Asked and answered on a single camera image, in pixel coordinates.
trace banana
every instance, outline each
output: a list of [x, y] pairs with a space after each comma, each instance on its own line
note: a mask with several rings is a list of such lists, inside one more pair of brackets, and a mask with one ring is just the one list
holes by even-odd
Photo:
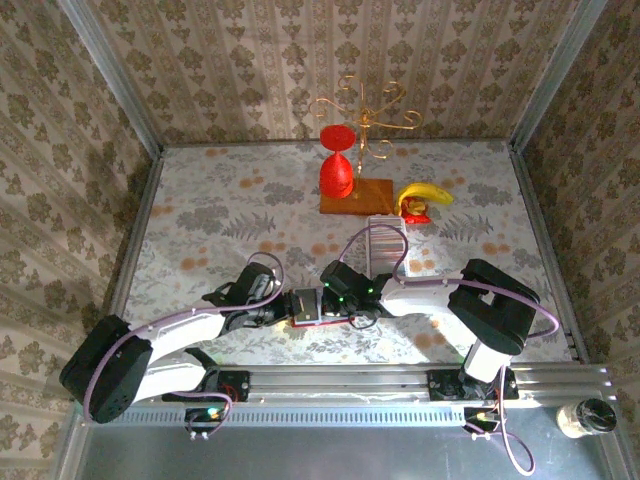
[[411, 183], [398, 193], [398, 200], [396, 201], [395, 207], [396, 215], [400, 215], [402, 211], [402, 200], [405, 197], [426, 198], [427, 200], [433, 200], [434, 202], [444, 205], [449, 205], [453, 202], [453, 196], [449, 192], [433, 183]]

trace damask pattern wall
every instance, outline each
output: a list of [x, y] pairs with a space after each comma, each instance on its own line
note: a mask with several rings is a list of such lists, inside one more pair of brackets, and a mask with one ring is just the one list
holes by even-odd
[[0, 478], [45, 478], [148, 165], [56, 2], [0, 2]]
[[525, 151], [592, 361], [640, 458], [640, 2], [605, 11]]
[[[425, 116], [413, 137], [508, 137], [577, 0], [88, 0], [163, 144], [318, 137], [357, 74]], [[341, 123], [333, 114], [328, 122]]]

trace floral tablecloth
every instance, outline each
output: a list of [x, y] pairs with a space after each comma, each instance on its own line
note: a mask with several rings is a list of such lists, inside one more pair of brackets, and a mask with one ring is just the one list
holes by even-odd
[[[329, 153], [318, 142], [165, 151], [125, 318], [137, 326], [191, 305], [235, 280], [258, 250], [282, 260], [288, 285], [320, 285], [323, 268], [365, 222], [318, 213], [318, 172]], [[411, 275], [459, 272], [468, 259], [484, 258], [532, 287], [555, 311], [504, 142], [397, 143], [391, 158], [366, 160], [364, 176], [391, 178], [396, 192], [408, 183], [433, 182], [455, 197], [450, 206], [430, 205], [431, 224], [407, 227]], [[364, 239], [347, 260], [365, 272]], [[533, 328], [544, 325], [537, 316]], [[458, 362], [474, 340], [457, 317], [434, 314], [383, 319], [363, 331], [281, 323], [200, 347], [222, 364], [420, 363]], [[570, 359], [559, 333], [529, 341], [514, 360]]]

